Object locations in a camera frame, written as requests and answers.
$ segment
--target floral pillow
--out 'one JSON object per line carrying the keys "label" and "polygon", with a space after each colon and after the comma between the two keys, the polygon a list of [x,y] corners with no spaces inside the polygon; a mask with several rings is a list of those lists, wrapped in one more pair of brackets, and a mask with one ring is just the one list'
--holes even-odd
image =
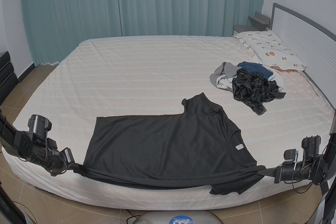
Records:
{"label": "floral pillow", "polygon": [[241,32],[234,35],[266,66],[303,71],[306,65],[271,30]]}

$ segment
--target black t-shirt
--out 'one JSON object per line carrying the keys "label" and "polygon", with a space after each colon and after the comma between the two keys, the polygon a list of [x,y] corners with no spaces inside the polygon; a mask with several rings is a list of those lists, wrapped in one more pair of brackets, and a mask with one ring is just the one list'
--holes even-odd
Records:
{"label": "black t-shirt", "polygon": [[176,115],[97,117],[82,166],[75,172],[134,188],[211,185],[239,194],[257,183],[256,160],[241,130],[204,93],[182,101]]}

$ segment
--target bed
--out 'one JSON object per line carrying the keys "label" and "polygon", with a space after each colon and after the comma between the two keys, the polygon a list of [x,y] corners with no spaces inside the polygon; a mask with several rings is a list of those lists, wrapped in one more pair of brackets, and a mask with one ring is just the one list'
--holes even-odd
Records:
{"label": "bed", "polygon": [[[48,137],[57,142],[59,149],[71,148],[75,161],[82,164],[97,116],[182,113],[182,99],[204,92],[212,102],[220,104],[241,129],[244,142],[258,165],[277,166],[283,161],[284,150],[289,148],[297,148],[302,154],[301,140],[306,136],[319,134],[322,150],[329,139],[332,106],[336,104],[331,94],[331,86],[336,82],[336,61],[332,56],[336,55],[336,37],[329,37],[330,33],[323,32],[325,29],[279,5],[274,6],[271,23],[272,30],[284,44],[295,43],[297,47],[289,47],[307,64],[307,74],[320,89],[304,72],[281,71],[287,94],[284,99],[265,103],[268,111],[261,116],[235,101],[231,92],[219,90],[209,81],[209,75],[223,61],[233,64],[255,61],[253,54],[236,38],[111,37],[82,42],[38,87],[14,126],[26,130],[31,114],[49,118],[53,126]],[[325,64],[323,68],[328,65],[329,81],[334,84],[326,84],[318,75],[320,67],[311,70],[315,64]],[[4,156],[15,174],[36,187],[71,200],[111,208],[218,209],[246,204],[292,188],[283,182],[274,184],[273,178],[264,177],[241,195],[211,195],[210,186],[135,189],[94,181],[72,171],[52,177],[42,167],[22,162],[5,151]],[[307,183],[302,181],[297,186]]]}

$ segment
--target pile of clothes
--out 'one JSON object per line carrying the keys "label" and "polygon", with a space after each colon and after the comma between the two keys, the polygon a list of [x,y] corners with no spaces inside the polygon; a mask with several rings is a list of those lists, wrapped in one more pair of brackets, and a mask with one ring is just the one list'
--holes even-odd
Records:
{"label": "pile of clothes", "polygon": [[260,63],[241,62],[237,66],[223,62],[213,74],[211,83],[222,90],[233,92],[233,98],[248,105],[257,115],[267,111],[263,102],[280,99],[284,81],[274,69]]}

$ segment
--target gray headboard frame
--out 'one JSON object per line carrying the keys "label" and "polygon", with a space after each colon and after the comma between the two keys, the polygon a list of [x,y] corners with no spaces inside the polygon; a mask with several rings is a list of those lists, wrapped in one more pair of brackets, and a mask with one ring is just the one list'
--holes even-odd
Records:
{"label": "gray headboard frame", "polygon": [[[301,15],[301,14],[295,12],[294,10],[291,10],[291,9],[289,9],[289,8],[286,8],[286,7],[284,7],[284,6],[281,6],[281,5],[277,4],[277,3],[273,3],[273,10],[272,10],[272,17],[271,17],[270,29],[272,29],[272,27],[273,27],[275,8],[278,8],[278,9],[280,9],[280,10],[283,10],[284,12],[287,12],[287,13],[289,13],[289,14],[291,14],[291,15],[297,17],[297,18],[299,18],[300,20],[303,20],[304,22],[306,22],[306,23],[310,24],[311,26],[315,27],[316,29],[318,29],[319,31],[321,31],[322,33],[324,33],[325,35],[327,35],[328,37],[330,37],[332,40],[334,40],[334,41],[336,42],[336,35],[333,34],[332,32],[330,32],[328,29],[324,28],[322,25],[320,25],[320,24],[314,22],[313,20],[307,18],[306,16],[303,16],[303,15]],[[329,104],[331,105],[331,107],[332,107],[333,109],[335,109],[334,106],[333,106],[333,105],[331,104],[331,102],[329,101],[329,99],[326,97],[326,95],[325,95],[325,94],[323,93],[323,91],[320,89],[320,87],[314,82],[314,80],[311,79],[311,77],[310,77],[305,71],[303,71],[303,72],[304,72],[305,75],[308,77],[308,79],[309,79],[309,80],[310,80],[310,81],[311,81],[311,82],[312,82],[312,83],[313,83],[313,84],[314,84],[314,85],[315,85],[315,86],[322,92],[322,94],[324,95],[324,97],[326,98],[326,100],[329,102]]]}

